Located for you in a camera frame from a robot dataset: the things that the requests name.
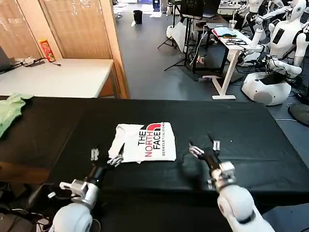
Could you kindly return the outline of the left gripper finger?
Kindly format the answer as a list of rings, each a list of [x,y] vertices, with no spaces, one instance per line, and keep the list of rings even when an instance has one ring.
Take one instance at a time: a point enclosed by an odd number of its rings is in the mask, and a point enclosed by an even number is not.
[[[91,162],[94,166],[98,165],[98,157],[100,154],[100,147],[96,146],[91,149]]]
[[[110,157],[108,158],[108,161],[107,161],[108,168],[116,168],[122,163],[122,161],[124,160],[124,157],[123,157],[124,147],[125,147],[125,144],[122,144],[117,155],[113,158],[110,158]]]

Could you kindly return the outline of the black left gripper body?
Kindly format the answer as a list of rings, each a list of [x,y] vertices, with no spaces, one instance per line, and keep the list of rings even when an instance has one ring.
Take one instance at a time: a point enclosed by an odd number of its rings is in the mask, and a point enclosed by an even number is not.
[[[101,186],[103,182],[103,178],[108,171],[108,165],[99,165],[96,163],[92,164],[92,169],[90,174],[87,176],[87,182],[92,183],[96,186]]]

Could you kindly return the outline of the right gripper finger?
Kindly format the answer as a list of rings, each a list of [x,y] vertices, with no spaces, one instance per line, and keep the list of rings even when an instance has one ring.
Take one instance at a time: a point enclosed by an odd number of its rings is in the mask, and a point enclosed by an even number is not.
[[[195,146],[192,141],[189,142],[189,152],[199,160],[205,159],[205,151]]]
[[[212,142],[212,145],[213,145],[212,149],[214,151],[214,155],[218,157],[220,155],[220,140],[212,132],[208,132],[208,137],[210,141]]]

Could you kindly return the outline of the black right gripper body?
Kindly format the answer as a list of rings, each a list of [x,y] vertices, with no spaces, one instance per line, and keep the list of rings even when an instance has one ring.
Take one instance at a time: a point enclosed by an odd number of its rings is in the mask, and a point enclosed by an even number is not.
[[[204,160],[207,163],[211,173],[214,170],[220,169],[221,161],[218,159],[218,155],[216,155],[216,153],[214,151],[205,153],[204,154]]]

